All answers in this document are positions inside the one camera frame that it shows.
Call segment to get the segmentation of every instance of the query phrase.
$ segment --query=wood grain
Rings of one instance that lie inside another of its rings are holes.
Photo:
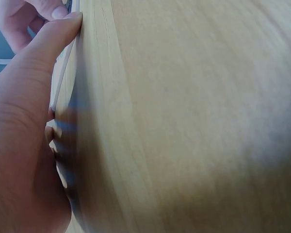
[[[291,0],[80,10],[56,112],[69,232],[291,233]]]

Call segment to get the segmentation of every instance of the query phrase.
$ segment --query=hand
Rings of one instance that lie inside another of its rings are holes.
[[[71,13],[44,25],[0,73],[0,233],[59,233],[70,222],[45,125],[54,63],[81,18]]]
[[[45,20],[62,19],[67,10],[62,0],[0,0],[0,30],[14,53],[26,47],[32,37],[28,27],[38,33]]]

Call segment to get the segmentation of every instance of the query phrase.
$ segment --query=finger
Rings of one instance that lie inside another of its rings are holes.
[[[45,19],[42,19],[39,16],[36,16],[36,18],[33,19],[33,21],[31,21],[31,23],[29,24],[29,28],[35,33],[37,34],[40,29],[44,26],[44,24],[46,24],[47,21]]]
[[[38,13],[49,21],[62,19],[68,14],[62,0],[26,0],[26,2],[33,5]]]
[[[37,10],[25,3],[19,7],[16,15],[9,15],[7,9],[10,2],[0,1],[0,30],[14,53],[18,53],[32,40],[27,26],[37,16]]]
[[[48,121],[51,121],[55,118],[55,113],[53,112],[52,108],[48,109]]]
[[[10,132],[3,131],[0,140],[13,141],[25,154],[39,150],[44,140],[53,66],[75,38],[81,21],[81,13],[72,13],[67,19],[47,23],[0,73],[0,119],[4,118],[0,122],[6,123],[0,129]]]
[[[49,144],[54,138],[54,129],[52,127],[45,127],[45,138]]]

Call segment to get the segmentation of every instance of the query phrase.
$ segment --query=blurry finger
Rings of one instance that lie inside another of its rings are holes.
[[[68,14],[62,0],[26,0],[26,2],[32,4],[38,13],[49,21],[62,19]]]
[[[45,19],[42,19],[41,17],[37,16],[36,18],[33,19],[33,21],[31,21],[31,23],[29,24],[29,28],[35,33],[37,34],[40,29],[44,26],[44,24],[46,24],[48,21],[46,21]]]
[[[10,16],[5,13],[5,8],[8,7],[6,4],[5,1],[0,1],[0,30],[13,52],[18,53],[32,40],[27,26],[37,16],[37,11],[32,5],[26,3],[21,6],[16,17]]]
[[[55,118],[55,113],[53,112],[52,108],[48,109],[48,121],[51,121]]]
[[[49,127],[49,126],[45,127],[45,138],[48,144],[53,140],[54,130],[52,127]]]

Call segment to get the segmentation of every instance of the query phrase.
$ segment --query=wooden board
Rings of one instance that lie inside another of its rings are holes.
[[[291,233],[291,0],[80,10],[56,117],[83,230]]]

